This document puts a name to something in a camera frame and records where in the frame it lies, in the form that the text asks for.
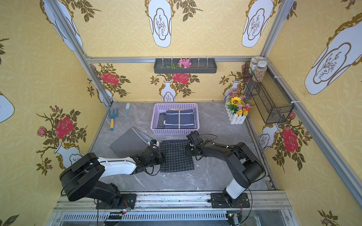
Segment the plain grey pillowcase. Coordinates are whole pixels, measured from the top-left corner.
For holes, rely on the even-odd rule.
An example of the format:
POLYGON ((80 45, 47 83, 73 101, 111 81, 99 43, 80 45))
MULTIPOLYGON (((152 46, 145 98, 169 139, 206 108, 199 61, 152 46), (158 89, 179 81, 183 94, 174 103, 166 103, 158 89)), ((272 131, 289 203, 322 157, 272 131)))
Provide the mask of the plain grey pillowcase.
POLYGON ((153 138, 136 128, 129 129, 125 134, 110 145, 110 149, 119 157, 125 158, 139 155, 150 145, 153 138))

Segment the black grid pillowcase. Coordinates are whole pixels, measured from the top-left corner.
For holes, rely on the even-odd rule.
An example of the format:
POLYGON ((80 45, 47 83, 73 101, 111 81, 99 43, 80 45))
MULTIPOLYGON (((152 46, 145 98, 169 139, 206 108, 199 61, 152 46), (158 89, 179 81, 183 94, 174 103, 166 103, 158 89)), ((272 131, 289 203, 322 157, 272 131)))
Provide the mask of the black grid pillowcase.
POLYGON ((194 170, 194 162, 191 156, 186 155, 190 147, 188 140, 164 140, 160 144, 163 155, 163 163, 160 172, 183 172, 194 170))

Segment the purple plastic basket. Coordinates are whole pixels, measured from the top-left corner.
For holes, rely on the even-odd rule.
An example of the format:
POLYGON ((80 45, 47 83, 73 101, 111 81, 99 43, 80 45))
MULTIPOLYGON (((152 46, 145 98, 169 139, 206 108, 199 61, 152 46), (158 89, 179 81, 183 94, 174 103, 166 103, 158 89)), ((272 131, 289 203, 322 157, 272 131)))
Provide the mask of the purple plastic basket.
POLYGON ((156 103, 150 128, 156 135, 184 135, 198 131, 198 104, 156 103))

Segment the blue striped pillowcase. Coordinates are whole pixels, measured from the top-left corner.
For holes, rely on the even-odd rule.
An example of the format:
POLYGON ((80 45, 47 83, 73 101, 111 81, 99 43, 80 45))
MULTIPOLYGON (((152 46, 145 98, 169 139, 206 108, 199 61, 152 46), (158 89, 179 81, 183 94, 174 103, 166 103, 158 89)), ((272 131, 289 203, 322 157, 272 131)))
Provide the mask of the blue striped pillowcase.
POLYGON ((166 129, 195 129, 194 111, 166 111, 166 129))

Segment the grey plaid pillowcase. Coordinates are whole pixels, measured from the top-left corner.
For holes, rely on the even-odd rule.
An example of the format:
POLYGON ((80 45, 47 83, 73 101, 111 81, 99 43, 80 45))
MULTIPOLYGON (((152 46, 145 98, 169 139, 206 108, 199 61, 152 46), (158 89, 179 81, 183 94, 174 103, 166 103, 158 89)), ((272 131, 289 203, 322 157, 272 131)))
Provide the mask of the grey plaid pillowcase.
POLYGON ((166 113, 161 113, 157 122, 157 129, 165 129, 166 113))

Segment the yellow pillowcase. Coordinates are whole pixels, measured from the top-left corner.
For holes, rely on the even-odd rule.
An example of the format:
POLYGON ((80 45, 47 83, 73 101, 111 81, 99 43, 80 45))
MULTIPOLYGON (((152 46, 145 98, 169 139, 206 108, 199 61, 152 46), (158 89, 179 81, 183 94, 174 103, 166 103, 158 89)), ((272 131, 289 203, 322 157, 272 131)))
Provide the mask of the yellow pillowcase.
POLYGON ((194 109, 170 109, 169 111, 194 111, 194 109))

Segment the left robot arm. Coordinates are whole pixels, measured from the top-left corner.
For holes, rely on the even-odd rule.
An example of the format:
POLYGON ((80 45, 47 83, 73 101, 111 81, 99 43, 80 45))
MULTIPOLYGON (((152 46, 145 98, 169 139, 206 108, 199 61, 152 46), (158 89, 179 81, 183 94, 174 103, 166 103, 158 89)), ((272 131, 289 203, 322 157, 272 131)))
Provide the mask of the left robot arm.
POLYGON ((115 175, 134 175, 145 172, 154 176, 148 168, 161 166, 164 156, 160 148, 152 142, 140 155, 126 158, 103 158, 95 153, 88 153, 76 161, 59 176, 62 184, 61 194, 70 202, 91 198, 102 209, 134 209, 136 194, 123 194, 113 183, 101 182, 101 178, 115 175))

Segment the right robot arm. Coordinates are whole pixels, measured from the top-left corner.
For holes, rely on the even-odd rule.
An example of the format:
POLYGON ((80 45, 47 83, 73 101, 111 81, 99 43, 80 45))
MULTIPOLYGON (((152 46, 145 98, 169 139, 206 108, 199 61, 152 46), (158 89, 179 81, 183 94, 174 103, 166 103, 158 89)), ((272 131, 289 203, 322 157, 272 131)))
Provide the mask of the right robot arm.
POLYGON ((213 208, 238 208, 250 206, 246 191, 253 183, 265 176, 265 168, 250 148, 243 142, 223 145, 213 140, 203 140, 197 131, 187 135, 187 156, 213 157, 226 162, 233 180, 222 193, 211 196, 208 201, 213 208))

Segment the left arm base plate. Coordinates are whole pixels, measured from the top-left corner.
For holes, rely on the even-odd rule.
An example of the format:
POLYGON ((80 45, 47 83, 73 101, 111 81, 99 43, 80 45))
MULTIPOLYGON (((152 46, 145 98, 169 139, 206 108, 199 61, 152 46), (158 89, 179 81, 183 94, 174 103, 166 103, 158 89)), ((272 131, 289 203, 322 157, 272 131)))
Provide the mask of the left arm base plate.
POLYGON ((126 193, 116 195, 115 198, 111 199, 110 202, 99 201, 96 204, 97 210, 107 210, 107 209, 134 209, 136 203, 137 195, 134 193, 126 193))

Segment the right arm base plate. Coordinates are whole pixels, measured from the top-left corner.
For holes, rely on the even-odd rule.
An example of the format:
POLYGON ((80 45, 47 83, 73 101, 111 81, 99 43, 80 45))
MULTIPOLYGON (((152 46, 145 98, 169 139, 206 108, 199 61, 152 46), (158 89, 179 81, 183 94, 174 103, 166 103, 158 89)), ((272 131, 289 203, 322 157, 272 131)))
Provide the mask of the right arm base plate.
POLYGON ((211 193, 207 201, 214 209, 222 208, 250 208, 250 199, 247 193, 242 193, 238 198, 232 199, 228 194, 211 193))

